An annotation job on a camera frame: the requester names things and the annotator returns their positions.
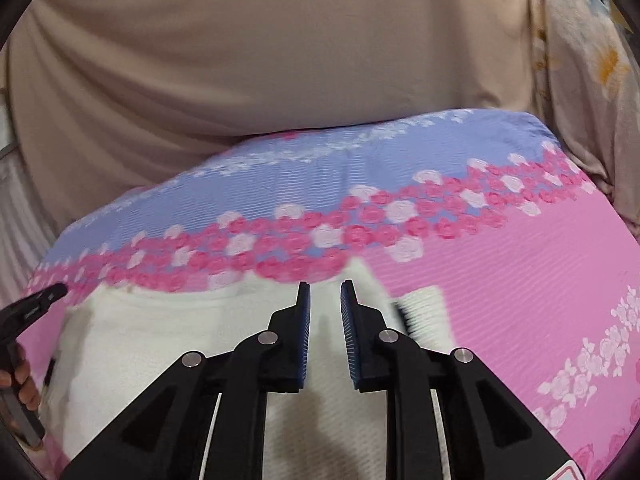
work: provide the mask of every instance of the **metal bolt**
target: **metal bolt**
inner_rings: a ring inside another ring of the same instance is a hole
[[[189,352],[182,356],[182,364],[187,368],[198,366],[202,362],[202,356],[197,352]]]
[[[278,340],[278,334],[267,330],[258,336],[258,342],[262,345],[272,345]]]
[[[469,348],[458,348],[455,352],[453,352],[453,357],[460,361],[461,363],[470,363],[474,358],[474,353],[469,350]]]
[[[395,343],[398,341],[398,332],[395,330],[383,330],[378,334],[380,341],[385,343]]]

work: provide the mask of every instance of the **finger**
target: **finger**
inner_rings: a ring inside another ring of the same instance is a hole
[[[29,402],[26,403],[27,409],[30,412],[35,412],[40,405],[40,394],[36,391],[36,394],[33,396]]]
[[[20,357],[20,361],[24,361],[27,358],[27,352],[20,343],[17,343],[18,347],[18,356]]]
[[[20,399],[21,403],[27,404],[34,396],[36,396],[37,393],[38,389],[36,388],[36,383],[34,383],[33,379],[29,377],[21,388],[20,394],[18,394],[18,399]]]
[[[28,361],[24,361],[20,366],[15,369],[15,380],[18,381],[18,384],[24,384],[29,376],[31,375],[31,365]]]
[[[0,388],[9,388],[11,386],[11,375],[0,370]]]

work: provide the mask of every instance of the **textured fabric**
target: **textured fabric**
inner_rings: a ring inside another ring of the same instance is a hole
[[[600,0],[531,0],[539,108],[640,235],[640,71]]]
[[[384,288],[357,258],[342,274],[312,286],[307,379],[297,395],[269,395],[265,480],[385,478],[386,394],[353,388],[340,315],[347,277],[361,303],[380,309],[389,327],[400,327]],[[50,433],[75,457],[183,353],[232,351],[266,329],[274,311],[295,304],[297,289],[253,273],[196,294],[101,285],[63,332],[43,407]]]
[[[21,297],[55,236],[24,161],[11,149],[12,132],[0,96],[0,308]]]
[[[426,311],[409,323],[425,346],[471,348],[597,479],[640,419],[640,248],[529,114],[450,110],[242,143],[71,225],[28,289],[63,280],[70,295],[22,341],[40,381],[65,307],[100,283],[319,283],[354,256]]]
[[[242,136],[534,111],[528,0],[35,0],[20,142],[59,228]]]

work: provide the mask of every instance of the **black tool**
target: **black tool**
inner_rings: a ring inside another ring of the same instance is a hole
[[[354,387],[387,392],[386,480],[442,480],[431,391],[436,390],[452,480],[547,480],[571,457],[513,393],[466,348],[420,348],[358,304],[351,280],[340,304]]]
[[[44,290],[0,310],[0,370],[13,377],[20,365],[16,338],[47,313],[51,304],[66,296],[64,283],[55,283]],[[18,399],[20,384],[12,381],[10,388],[0,390],[0,399],[8,415],[17,426],[19,435],[28,446],[37,448],[44,437],[44,428],[38,415],[31,412]]]
[[[306,378],[310,287],[232,352],[188,352],[67,466],[62,480],[259,480],[267,392]],[[210,442],[207,445],[210,428]]]

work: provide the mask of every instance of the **beige bedsheet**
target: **beige bedsheet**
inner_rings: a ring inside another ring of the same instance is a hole
[[[35,0],[10,92],[58,228],[244,136],[534,110],[527,0]]]

